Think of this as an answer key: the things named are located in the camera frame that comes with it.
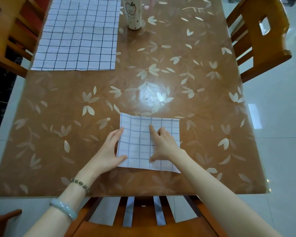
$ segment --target cup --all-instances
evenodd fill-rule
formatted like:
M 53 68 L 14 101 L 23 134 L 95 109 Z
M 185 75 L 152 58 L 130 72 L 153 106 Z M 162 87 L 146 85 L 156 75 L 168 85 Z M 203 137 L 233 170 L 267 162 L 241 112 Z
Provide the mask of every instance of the cup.
M 128 28 L 138 30 L 141 27 L 142 0 L 123 0 L 123 4 Z

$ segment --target hand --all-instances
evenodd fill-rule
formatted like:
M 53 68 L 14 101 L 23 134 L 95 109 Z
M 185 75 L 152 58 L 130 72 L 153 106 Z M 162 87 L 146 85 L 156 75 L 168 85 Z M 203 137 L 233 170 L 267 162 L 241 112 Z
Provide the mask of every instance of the hand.
M 110 171 L 111 169 L 117 167 L 120 163 L 127 159 L 127 155 L 121 155 L 116 157 L 114 148 L 115 144 L 119 140 L 124 128 L 112 131 L 107 136 L 104 144 L 99 149 L 99 151 L 93 156 L 86 166 L 79 171 L 78 175 L 84 175 L 84 179 L 91 178 L 91 185 L 95 179 L 104 172 Z
M 150 157 L 149 162 L 160 159 L 169 160 L 173 163 L 175 156 L 177 156 L 177 153 L 181 150 L 175 142 L 173 136 L 170 135 L 170 132 L 166 131 L 164 127 L 161 127 L 157 133 L 154 127 L 149 125 L 149 130 L 156 143 L 156 150 Z

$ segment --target person's right arm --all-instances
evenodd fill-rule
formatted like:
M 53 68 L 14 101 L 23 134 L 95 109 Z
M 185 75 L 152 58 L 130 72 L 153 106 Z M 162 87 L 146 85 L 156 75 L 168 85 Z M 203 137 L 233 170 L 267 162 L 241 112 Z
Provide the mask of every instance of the person's right arm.
M 156 150 L 149 161 L 169 160 L 189 183 L 229 236 L 281 236 L 256 212 L 180 149 L 164 127 L 149 126 Z

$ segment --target person's right hand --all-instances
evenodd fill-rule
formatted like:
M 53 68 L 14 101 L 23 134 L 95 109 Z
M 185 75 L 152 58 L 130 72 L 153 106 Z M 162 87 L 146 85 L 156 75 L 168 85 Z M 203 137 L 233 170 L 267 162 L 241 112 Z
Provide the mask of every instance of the person's right hand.
M 156 143 L 156 150 L 150 157 L 149 162 L 155 160 L 169 160 L 173 163 L 174 157 L 180 152 L 180 148 L 175 142 L 170 132 L 166 131 L 164 127 L 161 127 L 158 132 L 155 131 L 152 125 L 149 125 L 151 136 Z

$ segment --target table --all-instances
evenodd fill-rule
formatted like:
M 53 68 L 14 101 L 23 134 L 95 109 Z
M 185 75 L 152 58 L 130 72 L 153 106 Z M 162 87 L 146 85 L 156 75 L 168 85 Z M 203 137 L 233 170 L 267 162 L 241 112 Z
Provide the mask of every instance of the table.
M 266 193 L 221 0 L 157 0 L 138 31 L 127 29 L 122 12 L 115 70 L 29 71 L 0 165 L 0 196 L 60 195 L 119 128 L 120 112 L 180 118 L 181 148 L 198 164 L 237 194 Z M 181 174 L 123 167 L 90 191 L 193 194 Z

